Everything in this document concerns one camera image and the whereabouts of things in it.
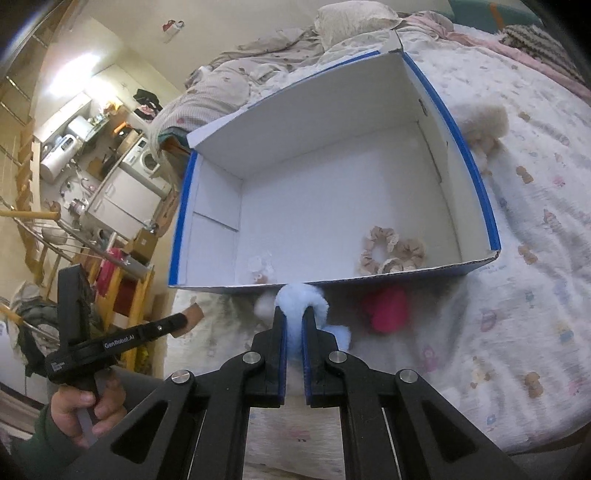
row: beige pillow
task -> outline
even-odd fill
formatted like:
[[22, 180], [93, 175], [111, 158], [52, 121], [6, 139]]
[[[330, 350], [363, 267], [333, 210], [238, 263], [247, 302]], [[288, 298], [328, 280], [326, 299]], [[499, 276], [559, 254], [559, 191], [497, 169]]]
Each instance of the beige pillow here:
[[397, 13], [384, 4], [350, 0], [321, 7], [314, 27], [320, 35], [322, 46], [328, 50], [355, 35], [394, 28], [401, 21]]

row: hanging clothes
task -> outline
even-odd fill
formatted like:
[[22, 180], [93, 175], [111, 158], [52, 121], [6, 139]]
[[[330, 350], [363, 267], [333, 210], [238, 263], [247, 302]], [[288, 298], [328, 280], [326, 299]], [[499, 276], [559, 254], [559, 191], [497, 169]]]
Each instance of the hanging clothes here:
[[134, 113], [147, 122], [154, 120], [156, 115], [162, 110], [162, 105], [160, 105], [158, 97], [148, 90], [138, 88], [138, 91], [134, 95], [134, 99], [140, 104], [140, 106], [134, 110]]

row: white cabinet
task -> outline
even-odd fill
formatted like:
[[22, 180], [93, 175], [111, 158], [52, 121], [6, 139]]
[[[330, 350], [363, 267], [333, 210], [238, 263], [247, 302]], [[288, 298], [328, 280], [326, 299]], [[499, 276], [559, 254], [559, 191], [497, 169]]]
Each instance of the white cabinet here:
[[160, 197], [118, 168], [105, 189], [105, 197], [136, 220], [150, 224]]
[[112, 170], [92, 197], [82, 219], [132, 240], [152, 223], [161, 198], [118, 167]]
[[63, 135], [66, 125], [73, 118], [80, 115], [81, 111], [89, 105], [90, 97], [85, 93], [79, 93], [54, 113], [44, 124], [37, 127], [33, 131], [33, 135], [41, 142], [41, 145], [46, 145], [54, 139], [56, 134]]

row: beige scrunchie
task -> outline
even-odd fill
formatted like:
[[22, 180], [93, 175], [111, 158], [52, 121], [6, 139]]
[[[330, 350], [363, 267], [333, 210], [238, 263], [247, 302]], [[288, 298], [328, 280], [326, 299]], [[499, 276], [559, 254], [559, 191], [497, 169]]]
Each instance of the beige scrunchie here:
[[[381, 265], [372, 256], [378, 240], [385, 240], [388, 259]], [[363, 253], [359, 260], [359, 272], [362, 275], [377, 275], [390, 272], [416, 270], [424, 264], [425, 246], [418, 239], [400, 241], [400, 237], [391, 228], [374, 226], [369, 237], [363, 241]]]

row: pink blanket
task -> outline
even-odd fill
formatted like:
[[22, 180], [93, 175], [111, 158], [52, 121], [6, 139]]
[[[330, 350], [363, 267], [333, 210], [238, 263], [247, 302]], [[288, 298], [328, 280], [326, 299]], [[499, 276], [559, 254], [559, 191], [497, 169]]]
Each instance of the pink blanket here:
[[438, 37], [445, 40], [457, 41], [468, 47], [486, 47], [495, 53], [518, 61], [527, 67], [543, 73], [548, 78], [562, 85], [581, 100], [584, 100], [591, 105], [591, 91], [589, 91], [587, 87], [575, 82], [520, 50], [517, 50], [517, 48], [508, 47], [494, 40], [482, 40], [463, 33], [454, 32], [453, 24], [444, 16], [434, 12], [421, 12], [419, 14], [410, 15], [405, 18], [405, 21], [408, 25], [430, 30], [429, 33], [435, 33]]

